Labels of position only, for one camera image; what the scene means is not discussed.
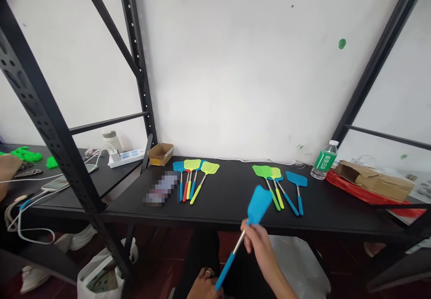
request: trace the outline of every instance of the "white sneaker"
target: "white sneaker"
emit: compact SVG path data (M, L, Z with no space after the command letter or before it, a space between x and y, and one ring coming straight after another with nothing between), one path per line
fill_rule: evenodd
M97 234L97 231L91 225L88 225L82 232L73 234L70 250L77 251L83 248L91 241L95 234Z
M56 240L55 245L66 253L71 243L72 234L64 234ZM34 268L30 265L25 266L22 269L22 287L20 293L23 295L36 289L40 285L44 284L50 276L51 275L45 270Z

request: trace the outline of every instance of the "yellow handle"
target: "yellow handle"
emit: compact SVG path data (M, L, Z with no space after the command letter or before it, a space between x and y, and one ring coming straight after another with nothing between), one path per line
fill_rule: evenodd
M189 181L189 185L187 186L187 200L190 199L190 187L191 187L191 185L192 185L192 182Z
M276 188L275 192L277 193L277 198L278 198L278 202L280 203L281 209L284 209L284 204L283 204L283 201L281 200L280 191Z
M192 198L192 200L190 201L190 205L193 205L193 203L194 203L194 201L196 200L196 197L198 196L198 193L199 193L199 190L201 189L201 185L199 185L199 187L196 189L196 191L195 191L195 193L194 193L194 195L193 195L193 198Z

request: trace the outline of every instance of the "red handle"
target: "red handle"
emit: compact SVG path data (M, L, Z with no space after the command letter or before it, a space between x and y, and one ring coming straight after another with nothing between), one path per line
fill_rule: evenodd
M187 187L189 186L189 181L187 180L187 182L185 183L185 188L184 188L184 192L183 192L183 202L187 201Z

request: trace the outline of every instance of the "green bottle label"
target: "green bottle label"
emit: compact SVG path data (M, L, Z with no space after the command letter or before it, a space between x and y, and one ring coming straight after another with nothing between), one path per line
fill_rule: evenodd
M337 157L337 154L335 153L328 152L328 151L321 151L319 156L317 157L314 167L320 171L329 171L336 157Z

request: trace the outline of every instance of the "power strip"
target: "power strip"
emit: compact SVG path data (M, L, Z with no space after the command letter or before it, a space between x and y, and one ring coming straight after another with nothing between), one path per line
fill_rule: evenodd
M145 149L136 149L133 151L124 152L119 154L119 157L120 157L120 160L114 162L114 160L112 159L112 156L111 155L109 156L108 165L111 169L122 166L124 164L142 160L145 157Z

